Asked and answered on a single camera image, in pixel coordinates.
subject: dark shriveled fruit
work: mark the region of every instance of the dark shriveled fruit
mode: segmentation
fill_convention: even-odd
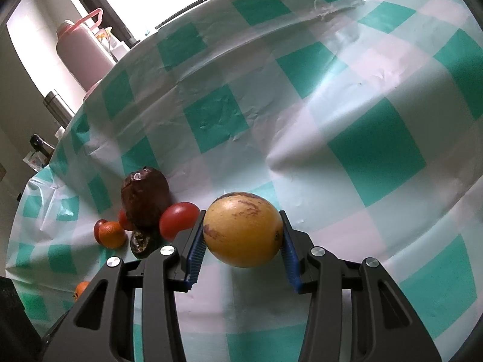
[[[138,229],[157,228],[161,214],[171,205],[170,187],[159,170],[144,167],[126,177],[121,200],[127,220]]]

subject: small orange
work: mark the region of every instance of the small orange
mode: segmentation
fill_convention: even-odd
[[[108,249],[118,249],[127,241],[127,234],[119,222],[106,222],[99,227],[99,241]]]
[[[81,296],[81,294],[84,292],[84,290],[87,288],[90,282],[80,282],[77,287],[75,288],[74,292],[74,301],[77,301],[77,299]]]

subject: pink handle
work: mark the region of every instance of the pink handle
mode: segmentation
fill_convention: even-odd
[[[94,17],[96,16],[97,14],[99,14],[99,17],[97,19],[97,21],[95,22],[95,24],[89,28],[89,30],[94,30],[96,27],[98,27],[100,24],[101,24],[101,21],[102,21],[102,14],[104,13],[104,11],[102,10],[102,8],[97,8],[97,9],[94,9],[91,13],[89,13],[86,17],[83,17],[82,19],[79,19],[78,21],[75,22],[75,24],[68,29],[68,31],[71,33],[72,31],[74,31],[77,27],[79,27],[82,23],[84,23],[86,20],[90,19],[91,17]]]

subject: white container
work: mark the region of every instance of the white container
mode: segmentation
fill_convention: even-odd
[[[97,14],[98,21],[91,28],[87,27],[84,21]],[[92,33],[101,19],[102,9],[98,8],[75,24],[66,20],[57,28],[57,54],[85,91],[103,79],[116,64]]]

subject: tomato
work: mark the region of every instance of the tomato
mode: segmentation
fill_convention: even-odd
[[[127,231],[133,231],[134,230],[134,225],[127,220],[126,212],[124,209],[121,209],[119,211],[119,215],[117,216],[117,220],[119,221],[119,224],[124,230]]]
[[[96,239],[98,244],[101,244],[101,241],[99,240],[99,228],[101,227],[102,224],[106,222],[107,220],[105,219],[99,219],[94,225],[94,238]]]
[[[200,215],[200,209],[193,203],[176,203],[168,207],[159,219],[159,232],[164,239],[173,241],[182,230],[191,229]]]

